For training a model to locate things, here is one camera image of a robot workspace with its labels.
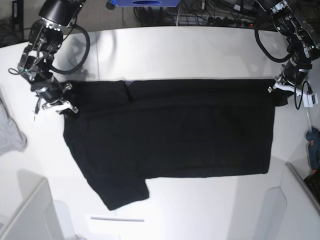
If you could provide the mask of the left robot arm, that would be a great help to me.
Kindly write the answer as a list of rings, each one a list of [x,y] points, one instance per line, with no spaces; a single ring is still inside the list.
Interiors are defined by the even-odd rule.
[[[294,102],[296,109],[299,109],[301,104],[312,108],[319,101],[317,93],[313,92],[307,81],[307,76],[313,67],[312,62],[320,58],[320,38],[294,0],[258,0],[257,3],[261,11],[254,26],[255,40],[267,58],[281,64],[281,72],[274,77],[275,83],[268,91],[287,91],[289,93],[285,99],[292,95],[300,96],[300,101]],[[260,40],[260,26],[268,17],[288,43],[288,54],[283,58],[272,56]]]

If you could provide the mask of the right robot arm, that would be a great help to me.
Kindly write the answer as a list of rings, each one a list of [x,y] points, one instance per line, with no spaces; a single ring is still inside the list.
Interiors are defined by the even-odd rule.
[[[60,83],[54,73],[69,75],[78,71],[85,63],[91,48],[88,32],[77,24],[78,14],[82,10],[83,0],[47,0],[39,11],[40,20],[36,21],[29,34],[27,47],[24,48],[16,69],[9,68],[12,75],[22,76],[29,84],[31,92],[38,98],[35,114],[40,109],[52,110],[66,118],[74,118],[79,110],[69,93],[71,83]],[[69,70],[60,70],[53,66],[55,54],[61,48],[66,37],[62,28],[80,31],[85,37],[85,51],[81,61]]]

